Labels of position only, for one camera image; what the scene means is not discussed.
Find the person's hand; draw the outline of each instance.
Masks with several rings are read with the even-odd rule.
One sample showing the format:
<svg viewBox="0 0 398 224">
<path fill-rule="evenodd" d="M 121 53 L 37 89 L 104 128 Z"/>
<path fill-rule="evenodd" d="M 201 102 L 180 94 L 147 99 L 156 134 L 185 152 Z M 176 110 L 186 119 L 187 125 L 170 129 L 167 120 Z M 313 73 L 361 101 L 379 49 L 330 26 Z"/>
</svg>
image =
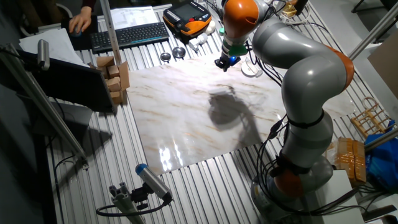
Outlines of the person's hand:
<svg viewBox="0 0 398 224">
<path fill-rule="evenodd" d="M 91 24 L 91 8 L 85 6 L 81 9 L 79 15 L 73 17 L 69 21 L 69 33 L 73 33 L 76 26 L 77 26 L 76 29 L 77 34 L 80 32 L 80 30 L 84 32 L 90 24 Z"/>
</svg>

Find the gray robot arm segment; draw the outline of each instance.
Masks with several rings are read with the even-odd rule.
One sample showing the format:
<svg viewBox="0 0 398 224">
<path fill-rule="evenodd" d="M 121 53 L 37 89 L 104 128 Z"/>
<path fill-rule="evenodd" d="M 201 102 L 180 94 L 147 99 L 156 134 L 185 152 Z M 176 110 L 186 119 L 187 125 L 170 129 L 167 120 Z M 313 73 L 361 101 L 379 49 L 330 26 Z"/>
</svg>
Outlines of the gray robot arm segment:
<svg viewBox="0 0 398 224">
<path fill-rule="evenodd" d="M 332 120 L 322 106 L 344 90 L 346 67 L 332 49 L 276 18 L 261 24 L 252 45 L 263 62 L 288 69 L 282 82 L 282 99 L 289 130 L 280 157 L 290 164 L 284 170 L 299 176 L 300 193 L 289 192 L 294 188 L 283 186 L 287 183 L 280 181 L 283 177 L 272 179 L 270 190 L 294 198 L 318 189 L 333 174 L 330 163 L 322 157 L 333 135 Z"/>
</svg>

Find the metal disc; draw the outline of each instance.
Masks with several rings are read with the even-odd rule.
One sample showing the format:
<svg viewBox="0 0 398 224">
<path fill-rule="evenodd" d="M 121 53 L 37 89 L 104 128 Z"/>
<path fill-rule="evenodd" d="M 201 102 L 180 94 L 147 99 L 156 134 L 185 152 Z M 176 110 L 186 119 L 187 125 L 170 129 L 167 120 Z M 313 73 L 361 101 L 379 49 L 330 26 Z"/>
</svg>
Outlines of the metal disc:
<svg viewBox="0 0 398 224">
<path fill-rule="evenodd" d="M 183 47 L 174 47 L 173 56 L 176 58 L 183 58 L 185 56 L 185 49 Z"/>
<path fill-rule="evenodd" d="M 164 62 L 168 62 L 171 58 L 172 56 L 167 52 L 161 53 L 160 55 L 160 59 Z"/>
</svg>

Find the computer monitor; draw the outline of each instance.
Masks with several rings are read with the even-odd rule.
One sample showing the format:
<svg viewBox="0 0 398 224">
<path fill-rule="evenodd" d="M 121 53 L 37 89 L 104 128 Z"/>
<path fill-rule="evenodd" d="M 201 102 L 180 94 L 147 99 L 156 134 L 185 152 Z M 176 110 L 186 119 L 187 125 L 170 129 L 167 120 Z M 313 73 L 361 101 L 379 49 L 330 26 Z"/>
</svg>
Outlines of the computer monitor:
<svg viewBox="0 0 398 224">
<path fill-rule="evenodd" d="M 18 50 L 25 61 L 37 63 L 37 54 Z M 32 72 L 47 96 L 114 113 L 115 106 L 101 71 L 50 58 L 47 71 Z"/>
</svg>

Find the orange device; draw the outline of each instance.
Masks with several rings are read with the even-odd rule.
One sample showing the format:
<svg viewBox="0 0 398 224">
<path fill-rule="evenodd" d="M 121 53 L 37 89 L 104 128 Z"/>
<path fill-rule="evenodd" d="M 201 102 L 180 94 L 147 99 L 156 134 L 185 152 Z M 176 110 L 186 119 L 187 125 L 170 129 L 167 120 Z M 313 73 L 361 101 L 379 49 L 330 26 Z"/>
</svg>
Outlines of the orange device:
<svg viewBox="0 0 398 224">
<path fill-rule="evenodd" d="M 193 1 L 174 4 L 163 12 L 163 20 L 175 31 L 189 37 L 201 34 L 211 21 L 207 9 Z"/>
</svg>

